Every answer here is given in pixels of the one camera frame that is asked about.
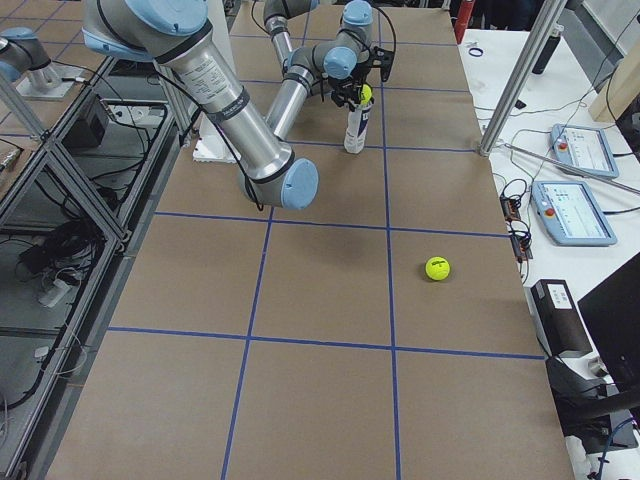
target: blue joint cap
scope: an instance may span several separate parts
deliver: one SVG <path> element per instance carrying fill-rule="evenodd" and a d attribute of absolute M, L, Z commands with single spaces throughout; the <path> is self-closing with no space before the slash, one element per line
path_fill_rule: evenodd
<path fill-rule="evenodd" d="M 373 23 L 373 10 L 371 5 L 364 0 L 352 0 L 345 5 L 342 19 L 349 25 L 366 27 Z"/>
<path fill-rule="evenodd" d="M 129 9 L 154 30 L 176 37 L 196 33 L 207 21 L 203 0 L 125 0 Z"/>
<path fill-rule="evenodd" d="M 131 60 L 133 62 L 152 62 L 153 57 L 146 51 L 134 50 L 114 42 L 113 40 L 95 35 L 88 30 L 82 29 L 84 34 L 84 44 L 88 49 L 98 52 L 108 57 L 120 58 L 122 60 Z"/>
<path fill-rule="evenodd" d="M 289 167 L 282 182 L 280 200 L 284 208 L 302 210 L 318 192 L 318 170 L 311 160 L 299 158 Z"/>
<path fill-rule="evenodd" d="M 36 34 L 27 27 L 13 27 L 7 28 L 4 32 L 0 33 L 7 40 L 37 40 Z"/>
<path fill-rule="evenodd" d="M 13 67 L 13 65 L 9 65 L 7 62 L 3 62 L 0 60 L 0 75 L 7 79 L 9 82 L 15 82 L 20 78 L 20 72 Z"/>
<path fill-rule="evenodd" d="M 358 56 L 347 47 L 333 47 L 324 57 L 324 71 L 332 78 L 344 80 L 356 67 Z"/>

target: tennis ball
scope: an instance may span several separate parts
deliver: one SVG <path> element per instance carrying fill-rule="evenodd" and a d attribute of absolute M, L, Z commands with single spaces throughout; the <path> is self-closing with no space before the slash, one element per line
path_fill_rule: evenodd
<path fill-rule="evenodd" d="M 424 266 L 424 270 L 427 273 L 427 277 L 431 280 L 444 280 L 449 276 L 451 272 L 451 266 L 446 258 L 431 257 L 427 260 L 427 264 Z"/>
<path fill-rule="evenodd" d="M 362 86 L 362 91 L 360 92 L 360 105 L 366 105 L 367 103 L 369 103 L 369 100 L 371 100 L 372 96 L 373 91 L 371 90 L 371 87 L 365 83 Z"/>

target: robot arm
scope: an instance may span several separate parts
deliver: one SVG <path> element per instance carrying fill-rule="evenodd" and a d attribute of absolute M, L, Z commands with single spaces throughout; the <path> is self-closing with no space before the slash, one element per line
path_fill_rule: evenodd
<path fill-rule="evenodd" d="M 104 55 L 155 60 L 171 68 L 209 119 L 241 154 L 245 193 L 275 206 L 301 209 L 315 197 L 318 173 L 267 126 L 211 39 L 202 0 L 88 0 L 87 46 Z"/>
<path fill-rule="evenodd" d="M 24 72 L 31 85 L 40 91 L 61 83 L 49 55 L 32 30 L 15 27 L 0 32 L 0 75 L 15 82 Z"/>
<path fill-rule="evenodd" d="M 278 61 L 285 68 L 285 63 L 293 51 L 287 20 L 310 12 L 318 6 L 318 0 L 266 0 L 263 11 L 263 22 L 271 43 L 276 50 Z"/>
<path fill-rule="evenodd" d="M 344 8 L 335 40 L 292 50 L 287 20 L 311 11 L 317 0 L 266 0 L 264 25 L 283 65 L 282 87 L 267 113 L 267 124 L 286 138 L 295 118 L 312 93 L 313 85 L 327 78 L 332 100 L 354 111 L 363 98 L 366 78 L 372 68 L 381 69 L 386 82 L 393 52 L 371 47 L 373 11 L 364 0 L 352 0 Z"/>

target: white table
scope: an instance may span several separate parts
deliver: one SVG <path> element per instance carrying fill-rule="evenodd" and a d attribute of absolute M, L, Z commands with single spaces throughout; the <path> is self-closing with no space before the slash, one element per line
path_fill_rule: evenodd
<path fill-rule="evenodd" d="M 526 32 L 467 30 L 460 45 L 460 56 L 465 68 L 469 88 L 474 98 L 474 105 L 483 109 L 493 109 L 504 90 L 513 66 L 520 54 L 526 38 Z M 474 46 L 481 48 L 481 57 L 469 55 L 468 43 L 477 42 Z M 521 132 L 515 141 L 514 135 L 521 129 L 550 131 L 554 124 L 565 124 L 572 114 L 571 124 L 582 126 L 609 127 L 611 124 L 594 122 L 587 110 L 587 105 L 596 97 L 590 92 L 583 100 L 584 105 L 576 108 L 573 103 L 562 110 L 554 112 L 519 115 L 522 112 L 557 109 L 571 101 L 580 99 L 591 87 L 578 61 L 562 40 L 542 75 L 531 75 L 520 94 L 520 100 L 527 106 L 518 111 L 514 109 L 506 123 L 500 138 L 516 146 L 550 156 L 550 134 Z M 481 127 L 485 127 L 492 112 L 477 109 L 476 114 Z M 609 144 L 614 153 L 630 152 L 629 146 L 616 127 L 605 130 Z M 494 173 L 500 174 L 507 181 L 523 178 L 531 183 L 531 178 L 512 165 L 509 161 L 510 151 L 506 148 L 495 148 L 490 155 Z M 535 174 L 541 161 L 521 154 L 514 154 L 514 161 Z M 634 156 L 616 158 L 620 183 L 640 188 L 640 163 Z M 545 164 L 536 180 L 575 180 L 578 177 L 563 174 L 553 165 Z M 624 192 L 603 183 L 586 179 L 596 200 L 603 210 L 623 210 L 640 205 L 640 196 Z M 521 182 L 513 185 L 508 194 L 521 193 Z M 502 190 L 503 182 L 496 177 L 496 187 Z M 530 287 L 541 278 L 559 278 L 567 281 L 574 300 L 582 298 L 593 287 L 619 268 L 623 263 L 640 251 L 638 232 L 640 232 L 640 211 L 617 216 L 609 216 L 618 243 L 611 247 L 559 247 L 547 235 L 542 223 L 537 218 L 534 207 L 528 206 L 528 195 L 523 198 L 520 209 L 522 217 L 530 219 L 533 238 L 532 252 L 534 259 L 529 262 L 529 275 L 525 287 Z M 595 354 L 567 363 L 578 373 L 593 378 L 587 370 L 587 361 Z M 597 462 L 593 455 L 592 463 Z M 605 466 L 603 478 L 637 478 L 640 472 L 640 449 L 624 452 L 611 452 L 607 455 L 611 463 Z"/>

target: computer monitor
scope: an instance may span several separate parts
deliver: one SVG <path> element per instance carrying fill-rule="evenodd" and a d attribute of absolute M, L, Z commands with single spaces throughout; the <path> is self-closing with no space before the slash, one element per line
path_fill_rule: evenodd
<path fill-rule="evenodd" d="M 626 399 L 640 422 L 640 254 L 585 295 L 578 308 L 620 391 L 618 400 Z"/>

